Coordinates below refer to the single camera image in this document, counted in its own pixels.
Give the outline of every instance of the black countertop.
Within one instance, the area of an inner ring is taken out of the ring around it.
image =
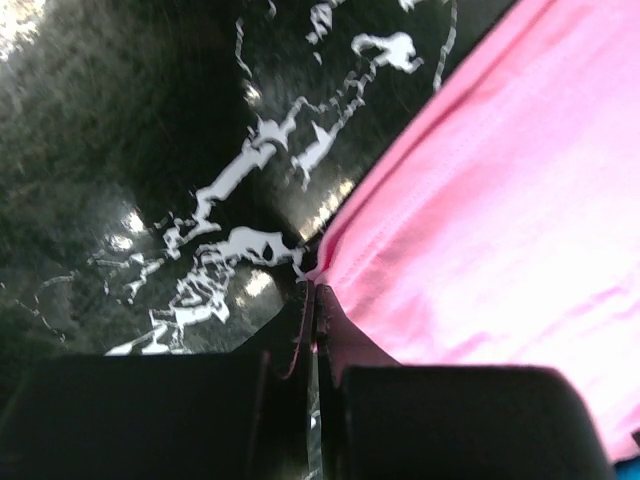
[[[237,3],[4,7],[0,408],[39,358],[242,343],[512,0]]]

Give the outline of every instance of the pink cloth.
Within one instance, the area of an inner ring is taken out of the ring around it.
[[[411,364],[553,366],[640,428],[640,1],[521,0],[329,228],[310,277]]]

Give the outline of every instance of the pink fabric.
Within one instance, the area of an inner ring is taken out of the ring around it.
[[[311,278],[412,364],[553,366],[640,428],[640,1],[521,0],[347,202]]]

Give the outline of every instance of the dark tabletop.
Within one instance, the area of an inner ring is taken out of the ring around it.
[[[8,2],[0,408],[40,358],[251,336],[510,3]]]

